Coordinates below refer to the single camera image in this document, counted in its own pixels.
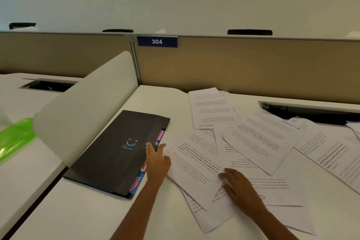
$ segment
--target beige partition panel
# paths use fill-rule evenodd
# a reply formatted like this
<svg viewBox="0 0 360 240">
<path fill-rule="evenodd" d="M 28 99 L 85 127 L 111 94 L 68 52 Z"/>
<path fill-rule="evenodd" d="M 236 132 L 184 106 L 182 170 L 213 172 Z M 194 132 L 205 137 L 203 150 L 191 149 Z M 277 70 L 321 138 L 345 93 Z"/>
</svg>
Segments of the beige partition panel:
<svg viewBox="0 0 360 240">
<path fill-rule="evenodd" d="M 120 34 L 0 33 L 0 73 L 85 77 L 123 51 Z"/>
<path fill-rule="evenodd" d="M 145 85 L 360 104 L 360 41 L 179 37 L 178 48 L 134 41 Z"/>
</svg>

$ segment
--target white curved divider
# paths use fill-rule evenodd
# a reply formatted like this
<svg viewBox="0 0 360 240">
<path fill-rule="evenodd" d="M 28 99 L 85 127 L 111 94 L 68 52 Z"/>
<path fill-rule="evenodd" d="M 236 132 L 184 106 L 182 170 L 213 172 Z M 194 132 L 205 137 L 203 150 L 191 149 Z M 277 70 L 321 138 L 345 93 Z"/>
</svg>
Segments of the white curved divider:
<svg viewBox="0 0 360 240">
<path fill-rule="evenodd" d="M 137 88 L 124 51 L 36 113 L 34 131 L 70 167 Z"/>
</svg>

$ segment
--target green plastic folder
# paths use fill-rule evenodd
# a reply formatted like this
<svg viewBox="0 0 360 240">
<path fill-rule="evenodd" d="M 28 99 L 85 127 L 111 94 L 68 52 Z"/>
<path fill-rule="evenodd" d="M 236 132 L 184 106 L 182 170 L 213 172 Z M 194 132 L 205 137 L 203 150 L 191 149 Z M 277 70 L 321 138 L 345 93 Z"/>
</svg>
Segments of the green plastic folder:
<svg viewBox="0 0 360 240">
<path fill-rule="evenodd" d="M 0 132 L 0 162 L 30 142 L 36 134 L 32 129 L 32 118 L 10 125 Z"/>
</svg>

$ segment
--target black folder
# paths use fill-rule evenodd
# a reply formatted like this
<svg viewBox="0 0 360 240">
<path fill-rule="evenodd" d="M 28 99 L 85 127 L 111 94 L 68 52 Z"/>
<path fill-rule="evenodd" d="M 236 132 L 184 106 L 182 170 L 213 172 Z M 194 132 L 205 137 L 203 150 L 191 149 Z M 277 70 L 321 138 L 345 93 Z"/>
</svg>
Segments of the black folder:
<svg viewBox="0 0 360 240">
<path fill-rule="evenodd" d="M 66 171 L 76 182 L 132 198 L 129 190 L 146 160 L 147 142 L 155 145 L 170 119 L 123 110 Z"/>
</svg>

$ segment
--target forearm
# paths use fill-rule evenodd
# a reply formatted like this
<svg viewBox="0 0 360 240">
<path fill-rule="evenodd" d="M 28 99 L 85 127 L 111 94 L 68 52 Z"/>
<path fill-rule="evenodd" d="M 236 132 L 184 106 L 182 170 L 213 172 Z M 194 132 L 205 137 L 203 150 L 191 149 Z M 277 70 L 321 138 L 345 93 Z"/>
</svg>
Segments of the forearm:
<svg viewBox="0 0 360 240">
<path fill-rule="evenodd" d="M 263 211 L 253 216 L 252 220 L 258 225 L 268 240 L 298 240 L 298 238 L 269 211 Z"/>
<path fill-rule="evenodd" d="M 110 240 L 142 240 L 161 184 L 147 181 Z"/>
</svg>

